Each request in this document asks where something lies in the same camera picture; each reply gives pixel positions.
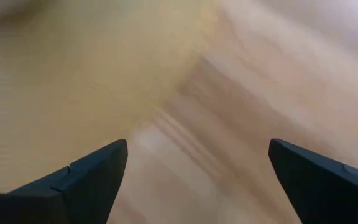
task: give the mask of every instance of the black plastic part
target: black plastic part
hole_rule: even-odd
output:
[[[106,223],[126,161],[126,141],[118,140],[48,176],[0,194],[0,223]]]
[[[303,224],[358,223],[358,169],[279,139],[268,155]]]

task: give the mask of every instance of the light wooden surface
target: light wooden surface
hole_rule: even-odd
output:
[[[299,223],[267,156],[271,138],[358,167],[358,33],[341,42],[324,32],[329,17],[304,22],[323,1],[297,16],[273,3],[221,4],[208,52],[132,137],[112,223]],[[338,30],[358,23],[333,19]]]
[[[110,223],[299,223],[269,141],[358,167],[357,2],[50,1],[3,22],[7,189],[130,136]]]

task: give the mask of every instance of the wooden floor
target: wooden floor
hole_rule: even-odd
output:
[[[50,2],[0,24],[6,189],[127,137],[110,223],[284,224],[270,139],[358,168],[358,0]]]
[[[299,223],[267,156],[271,138],[358,167],[358,31],[342,41],[326,30],[357,30],[358,17],[312,26],[327,11],[317,2],[284,1],[309,14],[282,1],[221,4],[210,49],[131,138],[112,223]]]

